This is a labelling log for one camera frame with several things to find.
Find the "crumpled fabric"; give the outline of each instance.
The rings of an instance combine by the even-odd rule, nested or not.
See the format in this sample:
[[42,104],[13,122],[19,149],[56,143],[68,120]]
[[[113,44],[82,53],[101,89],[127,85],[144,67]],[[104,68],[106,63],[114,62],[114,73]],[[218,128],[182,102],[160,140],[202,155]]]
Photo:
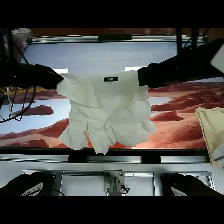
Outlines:
[[136,71],[104,75],[63,74],[58,94],[70,100],[69,125],[59,139],[72,149],[88,147],[88,136],[96,153],[106,154],[119,142],[135,146],[148,141],[156,128],[148,120],[151,106],[148,86],[139,86]]
[[197,108],[200,123],[212,165],[224,166],[224,108]]

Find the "beige cloth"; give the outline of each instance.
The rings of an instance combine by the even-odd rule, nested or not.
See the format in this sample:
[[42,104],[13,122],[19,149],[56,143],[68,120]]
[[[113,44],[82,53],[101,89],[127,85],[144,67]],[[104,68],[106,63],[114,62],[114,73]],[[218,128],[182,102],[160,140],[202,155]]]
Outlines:
[[217,155],[224,156],[224,108],[197,108],[196,117],[201,125],[212,165],[224,166],[223,159],[216,160]]

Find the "garment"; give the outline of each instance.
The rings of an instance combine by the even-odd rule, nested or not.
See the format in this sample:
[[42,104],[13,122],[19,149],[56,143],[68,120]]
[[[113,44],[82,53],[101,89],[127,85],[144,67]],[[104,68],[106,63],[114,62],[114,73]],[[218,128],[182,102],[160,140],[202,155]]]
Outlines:
[[59,137],[73,149],[88,147],[106,154],[119,142],[135,146],[155,131],[148,120],[151,107],[148,87],[139,86],[136,71],[104,75],[63,74],[57,92],[70,100],[69,125]]
[[202,128],[211,163],[224,166],[224,108],[197,108],[195,114]]

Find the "desert landscape image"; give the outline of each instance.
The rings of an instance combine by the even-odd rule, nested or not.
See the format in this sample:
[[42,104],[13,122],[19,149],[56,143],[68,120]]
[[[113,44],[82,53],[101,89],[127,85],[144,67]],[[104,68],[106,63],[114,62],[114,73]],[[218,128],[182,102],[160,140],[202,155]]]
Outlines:
[[[26,106],[32,97],[29,92]],[[13,114],[22,108],[24,94],[17,94]],[[111,148],[132,149],[198,149],[205,148],[202,131],[195,117],[195,109],[224,107],[224,82],[185,82],[157,89],[149,89],[150,120],[157,131],[147,142],[136,146],[116,143]],[[9,103],[4,101],[0,110],[8,116]],[[21,121],[0,124],[0,147],[67,148],[58,137],[69,124],[69,100],[56,90],[41,90],[35,102]]]

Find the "black label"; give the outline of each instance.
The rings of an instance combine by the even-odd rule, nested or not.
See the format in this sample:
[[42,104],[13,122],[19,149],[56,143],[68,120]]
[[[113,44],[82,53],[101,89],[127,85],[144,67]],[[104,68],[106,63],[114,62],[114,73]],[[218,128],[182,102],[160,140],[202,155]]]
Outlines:
[[104,82],[117,82],[118,77],[105,77]]

